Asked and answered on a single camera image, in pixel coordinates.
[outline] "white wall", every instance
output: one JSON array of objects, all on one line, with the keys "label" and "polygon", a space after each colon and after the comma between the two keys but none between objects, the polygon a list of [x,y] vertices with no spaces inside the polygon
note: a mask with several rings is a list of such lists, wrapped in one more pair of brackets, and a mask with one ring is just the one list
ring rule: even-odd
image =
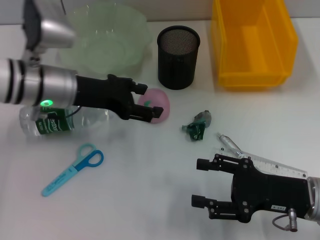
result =
[{"label": "white wall", "polygon": [[[20,24],[24,0],[0,0],[0,24]],[[95,0],[63,0],[67,11]],[[149,21],[210,19],[213,0],[117,0]],[[320,17],[320,0],[285,0],[292,17]]]}]

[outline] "metal ruler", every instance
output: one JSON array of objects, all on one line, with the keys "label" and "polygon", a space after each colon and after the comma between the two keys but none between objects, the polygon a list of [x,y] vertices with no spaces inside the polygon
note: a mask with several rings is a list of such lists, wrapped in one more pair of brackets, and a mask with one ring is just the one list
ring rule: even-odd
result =
[{"label": "metal ruler", "polygon": [[241,151],[241,152],[242,152],[241,155],[236,156],[229,149],[226,149],[225,146],[222,146],[220,148],[214,147],[212,150],[212,156],[214,156],[214,154],[221,154],[224,156],[239,158],[239,159],[251,157],[251,160],[253,161],[253,165],[255,166],[255,168],[257,168],[260,172],[264,174],[297,178],[297,179],[308,178],[308,173],[304,170],[294,168],[292,166],[284,165],[282,163],[272,161],[260,156],[256,156],[248,152],[244,152],[244,151]]}]

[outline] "clear plastic bowl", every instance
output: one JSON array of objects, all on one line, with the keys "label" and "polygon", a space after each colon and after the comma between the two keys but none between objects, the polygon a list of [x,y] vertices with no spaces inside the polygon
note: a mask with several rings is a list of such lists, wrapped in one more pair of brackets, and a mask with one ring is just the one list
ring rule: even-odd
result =
[{"label": "clear plastic bowl", "polygon": [[77,33],[72,48],[59,51],[62,64],[79,74],[105,79],[138,66],[152,42],[146,17],[115,2],[98,1],[67,18]]}]

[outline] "yellow storage box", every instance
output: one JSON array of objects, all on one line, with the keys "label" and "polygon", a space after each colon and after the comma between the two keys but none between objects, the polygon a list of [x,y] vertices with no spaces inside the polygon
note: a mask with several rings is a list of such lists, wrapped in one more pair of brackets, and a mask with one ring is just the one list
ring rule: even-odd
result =
[{"label": "yellow storage box", "polygon": [[298,36],[283,0],[214,0],[211,39],[221,86],[275,87],[292,73]]}]

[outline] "pink toy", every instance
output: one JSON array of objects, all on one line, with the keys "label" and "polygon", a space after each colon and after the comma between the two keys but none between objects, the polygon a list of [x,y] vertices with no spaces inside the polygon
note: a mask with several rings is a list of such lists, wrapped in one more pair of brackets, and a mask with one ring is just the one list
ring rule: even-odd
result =
[{"label": "pink toy", "polygon": [[170,114],[170,102],[169,98],[164,91],[159,88],[150,88],[144,95],[141,95],[138,104],[146,107],[162,107],[163,112],[159,118],[153,118],[152,124],[158,124],[163,122],[169,117]]}]

